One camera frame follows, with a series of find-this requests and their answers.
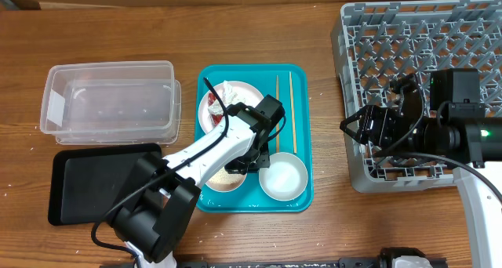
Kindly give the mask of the small pink rice bowl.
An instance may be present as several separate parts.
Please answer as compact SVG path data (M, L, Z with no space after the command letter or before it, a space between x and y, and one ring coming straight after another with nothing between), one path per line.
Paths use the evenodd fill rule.
M246 175L231 174L222 168L206 183L206 186L211 190L225 193L240 187L245 179Z

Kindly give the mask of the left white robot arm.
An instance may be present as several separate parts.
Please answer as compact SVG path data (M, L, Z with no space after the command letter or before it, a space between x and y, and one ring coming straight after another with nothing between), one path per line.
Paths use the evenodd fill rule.
M162 264L184 235L203 186L221 169L245 175L270 166L268 143L285 116L265 96L256 107L231 104L211 132L175 154L145 154L133 165L105 222L126 245L135 267Z

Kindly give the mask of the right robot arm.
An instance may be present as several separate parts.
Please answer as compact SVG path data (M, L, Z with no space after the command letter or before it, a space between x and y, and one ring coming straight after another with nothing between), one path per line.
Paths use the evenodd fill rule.
M501 265L501 120L488 118L479 95L478 70L450 68L391 81L398 109L366 105L340 123L355 142L379 147L377 158L434 161L453 171L464 206L475 267Z

